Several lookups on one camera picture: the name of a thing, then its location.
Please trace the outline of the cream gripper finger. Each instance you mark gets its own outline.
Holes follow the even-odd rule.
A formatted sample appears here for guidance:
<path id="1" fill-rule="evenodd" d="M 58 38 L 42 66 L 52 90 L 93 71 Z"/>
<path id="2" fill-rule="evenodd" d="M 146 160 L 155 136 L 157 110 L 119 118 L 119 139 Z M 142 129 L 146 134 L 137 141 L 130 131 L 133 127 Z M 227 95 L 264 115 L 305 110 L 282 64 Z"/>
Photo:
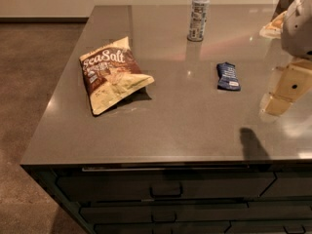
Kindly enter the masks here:
<path id="1" fill-rule="evenodd" d="M 270 115 L 280 116 L 284 114 L 291 106 L 291 102 L 275 98 L 269 94 L 265 94 L 262 98 L 262 110 Z"/>

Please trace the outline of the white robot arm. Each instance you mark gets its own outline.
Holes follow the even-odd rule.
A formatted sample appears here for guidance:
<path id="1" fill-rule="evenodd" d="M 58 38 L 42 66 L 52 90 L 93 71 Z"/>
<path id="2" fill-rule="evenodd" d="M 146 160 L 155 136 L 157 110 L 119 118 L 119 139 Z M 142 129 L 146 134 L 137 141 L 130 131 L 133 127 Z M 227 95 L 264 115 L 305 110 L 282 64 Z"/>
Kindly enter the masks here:
<path id="1" fill-rule="evenodd" d="M 312 0 L 293 0 L 259 34 L 280 39 L 282 49 L 292 56 L 286 67 L 276 68 L 276 85 L 261 102 L 264 112 L 279 116 L 312 87 Z"/>

